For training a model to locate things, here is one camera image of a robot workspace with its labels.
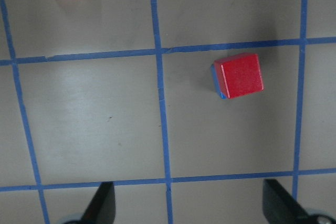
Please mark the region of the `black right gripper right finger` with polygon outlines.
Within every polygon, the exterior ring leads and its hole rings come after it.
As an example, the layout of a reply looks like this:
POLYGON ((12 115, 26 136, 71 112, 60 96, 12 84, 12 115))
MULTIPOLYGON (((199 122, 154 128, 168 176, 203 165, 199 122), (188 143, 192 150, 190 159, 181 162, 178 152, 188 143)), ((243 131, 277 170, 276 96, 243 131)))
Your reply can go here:
POLYGON ((310 223, 309 214, 276 179, 264 179, 263 214, 270 224, 310 223))

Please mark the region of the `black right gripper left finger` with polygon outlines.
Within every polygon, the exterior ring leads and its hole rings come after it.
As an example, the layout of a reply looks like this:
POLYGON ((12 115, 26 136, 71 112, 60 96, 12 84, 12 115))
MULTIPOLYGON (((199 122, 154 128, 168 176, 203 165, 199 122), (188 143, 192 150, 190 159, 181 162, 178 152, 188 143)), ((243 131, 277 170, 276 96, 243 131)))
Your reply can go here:
POLYGON ((115 192, 113 182, 103 182, 81 217, 83 223, 114 223, 115 192))

